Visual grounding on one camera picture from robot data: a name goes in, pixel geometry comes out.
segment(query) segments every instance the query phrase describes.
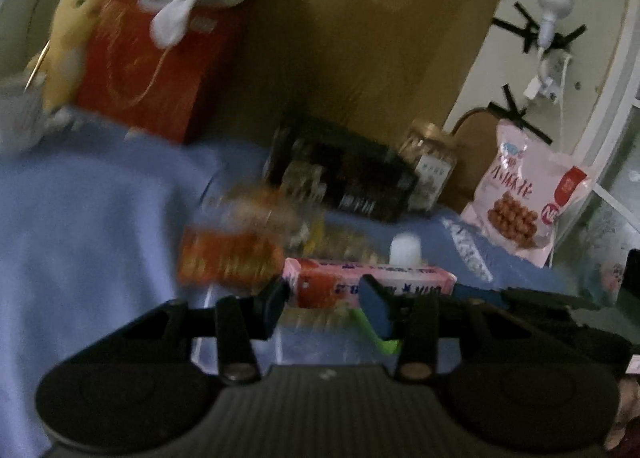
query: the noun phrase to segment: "small bottle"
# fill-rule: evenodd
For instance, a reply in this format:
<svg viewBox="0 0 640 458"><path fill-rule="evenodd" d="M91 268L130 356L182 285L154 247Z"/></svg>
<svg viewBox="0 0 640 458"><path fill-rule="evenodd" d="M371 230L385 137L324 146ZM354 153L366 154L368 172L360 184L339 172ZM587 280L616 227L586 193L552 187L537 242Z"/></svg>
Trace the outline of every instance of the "small bottle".
<svg viewBox="0 0 640 458"><path fill-rule="evenodd" d="M389 264L418 268L426 265L422 261L422 242L420 236L412 232L401 232L391 241Z"/></svg>
<svg viewBox="0 0 640 458"><path fill-rule="evenodd" d="M399 154L419 178L409 198L408 210L431 210L458 161L456 141L436 124L414 120Z"/></svg>

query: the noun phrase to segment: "black box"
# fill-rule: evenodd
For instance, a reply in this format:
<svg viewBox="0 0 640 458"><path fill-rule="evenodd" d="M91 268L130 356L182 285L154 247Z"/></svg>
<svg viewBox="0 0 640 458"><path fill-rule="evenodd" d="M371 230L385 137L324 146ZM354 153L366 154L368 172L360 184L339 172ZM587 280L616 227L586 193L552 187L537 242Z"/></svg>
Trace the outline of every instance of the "black box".
<svg viewBox="0 0 640 458"><path fill-rule="evenodd" d="M280 123L264 178L296 200L380 221L399 218L417 182L390 147L300 112Z"/></svg>

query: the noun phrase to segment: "pink toothpaste box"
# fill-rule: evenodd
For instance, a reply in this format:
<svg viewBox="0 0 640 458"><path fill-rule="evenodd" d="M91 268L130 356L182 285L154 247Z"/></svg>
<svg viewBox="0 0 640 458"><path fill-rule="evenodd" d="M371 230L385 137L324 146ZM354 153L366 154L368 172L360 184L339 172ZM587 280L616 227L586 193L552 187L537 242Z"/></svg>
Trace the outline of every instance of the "pink toothpaste box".
<svg viewBox="0 0 640 458"><path fill-rule="evenodd" d="M456 276L437 266L402 268L388 264L336 263L314 259L288 258L282 276L293 290L293 303L299 308L359 308L358 281L371 274L395 295L422 294L439 288L450 295Z"/></svg>

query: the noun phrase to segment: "white mug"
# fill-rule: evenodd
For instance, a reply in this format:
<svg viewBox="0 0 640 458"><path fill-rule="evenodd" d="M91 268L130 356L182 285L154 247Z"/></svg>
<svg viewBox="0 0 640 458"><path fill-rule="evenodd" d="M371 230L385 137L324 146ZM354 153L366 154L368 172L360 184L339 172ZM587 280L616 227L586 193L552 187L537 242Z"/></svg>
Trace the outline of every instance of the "white mug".
<svg viewBox="0 0 640 458"><path fill-rule="evenodd" d="M44 135L44 78L44 75L36 76L27 91L24 91L28 80L25 75L0 81L0 155L27 151Z"/></svg>

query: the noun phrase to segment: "red gift box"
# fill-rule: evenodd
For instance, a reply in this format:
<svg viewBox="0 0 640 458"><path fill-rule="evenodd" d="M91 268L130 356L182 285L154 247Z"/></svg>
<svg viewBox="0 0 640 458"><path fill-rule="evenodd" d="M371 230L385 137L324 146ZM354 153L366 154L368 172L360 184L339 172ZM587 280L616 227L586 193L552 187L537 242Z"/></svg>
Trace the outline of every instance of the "red gift box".
<svg viewBox="0 0 640 458"><path fill-rule="evenodd" d="M188 143L207 125L246 29L249 2L195 8L185 37L158 49L153 14L108 0L87 46L76 104L166 139Z"/></svg>

